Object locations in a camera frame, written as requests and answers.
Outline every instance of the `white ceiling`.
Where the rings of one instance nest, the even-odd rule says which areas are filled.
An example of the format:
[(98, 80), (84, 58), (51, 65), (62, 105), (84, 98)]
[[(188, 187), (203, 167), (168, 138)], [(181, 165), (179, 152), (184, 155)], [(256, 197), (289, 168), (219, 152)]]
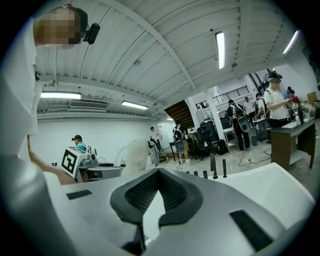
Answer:
[[(42, 12), (67, 1), (54, 1)], [(93, 45), (38, 49), (44, 91), (80, 92), (109, 103), (124, 119), (165, 116), (163, 109), (236, 76), (286, 62), (295, 28), (266, 0), (73, 0), (99, 23)], [(224, 32), (225, 67), (215, 60)], [(299, 51), (299, 40), (293, 47)], [(123, 100), (149, 106), (122, 106)], [(67, 118), (68, 101), (41, 99), (38, 111)], [(91, 112), (73, 118), (93, 115)]]

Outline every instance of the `ceiling beam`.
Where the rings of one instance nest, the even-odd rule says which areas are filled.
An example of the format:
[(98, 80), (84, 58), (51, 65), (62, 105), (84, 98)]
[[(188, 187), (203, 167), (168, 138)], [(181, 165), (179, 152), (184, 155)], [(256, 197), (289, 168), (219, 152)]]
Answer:
[(240, 39), (236, 59), (242, 59), (246, 54), (246, 47), (249, 37), (251, 0), (240, 0)]
[[(120, 86), (116, 86), (110, 83), (105, 83), (105, 82), (98, 82), (90, 79), (85, 79), (85, 78), (78, 78), (78, 77), (70, 77), (70, 76), (60, 76), (58, 75), (56, 77), (57, 82), (61, 86), (81, 86), (81, 87), (89, 87), (89, 88), (95, 88), (99, 90), (104, 90), (104, 91), (111, 91), (111, 92), (118, 92), (127, 96), (135, 97), (140, 100), (148, 101), (148, 102), (153, 102), (155, 101), (154, 98), (148, 97), (146, 95), (142, 95), (140, 93), (137, 93), (135, 91), (129, 90), (122, 88)], [(48, 83), (50, 80), (55, 81), (56, 80), (53, 75), (43, 75), (41, 77), (41, 82), (43, 84)]]
[(194, 91), (197, 90), (194, 82), (191, 80), (191, 76), (189, 75), (185, 65), (182, 63), (182, 61), (180, 60), (176, 52), (173, 50), (173, 48), (168, 44), (168, 42), (153, 26), (151, 26), (144, 18), (139, 16), (133, 10), (129, 9), (128, 7), (119, 3), (116, 0), (100, 0), (100, 2), (128, 16), (130, 19), (132, 19), (133, 21), (138, 23), (141, 27), (143, 27), (146, 31), (148, 31), (169, 52), (173, 60), (178, 64), (178, 66), (186, 76), (187, 80), (190, 80), (189, 83), (192, 86), (192, 89)]

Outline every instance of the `machine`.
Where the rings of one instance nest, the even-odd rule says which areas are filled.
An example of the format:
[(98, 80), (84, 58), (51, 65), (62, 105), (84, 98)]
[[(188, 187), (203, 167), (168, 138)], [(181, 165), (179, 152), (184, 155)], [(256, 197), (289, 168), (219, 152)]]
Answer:
[(89, 181), (119, 177), (125, 165), (114, 166), (113, 163), (98, 162), (97, 150), (91, 146), (86, 151), (69, 146), (64, 151), (61, 167), (77, 183), (82, 183), (82, 174), (86, 174)]

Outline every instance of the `staircase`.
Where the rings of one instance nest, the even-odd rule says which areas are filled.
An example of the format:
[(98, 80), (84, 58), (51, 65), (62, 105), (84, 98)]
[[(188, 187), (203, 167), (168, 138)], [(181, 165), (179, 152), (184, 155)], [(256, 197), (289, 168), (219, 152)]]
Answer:
[(175, 122), (179, 122), (186, 129), (195, 127), (189, 107), (187, 103), (182, 100), (177, 104), (172, 105), (164, 110)]

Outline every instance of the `white wall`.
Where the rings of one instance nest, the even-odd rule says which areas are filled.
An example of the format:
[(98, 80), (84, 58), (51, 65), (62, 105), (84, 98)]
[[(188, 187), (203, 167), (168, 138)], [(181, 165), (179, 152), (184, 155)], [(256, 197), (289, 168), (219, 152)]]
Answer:
[(30, 137), (31, 148), (47, 163), (61, 164), (65, 148), (74, 146), (71, 138), (81, 135), (98, 158), (113, 163), (119, 151), (136, 139), (150, 138), (151, 121), (51, 121), (38, 124), (39, 134)]
[(302, 53), (289, 58), (288, 64), (274, 68), (283, 77), (281, 80), (283, 93), (283, 88), (287, 89), (290, 86), (302, 101), (306, 101), (307, 94), (312, 92), (316, 92), (317, 98), (320, 99), (315, 73)]

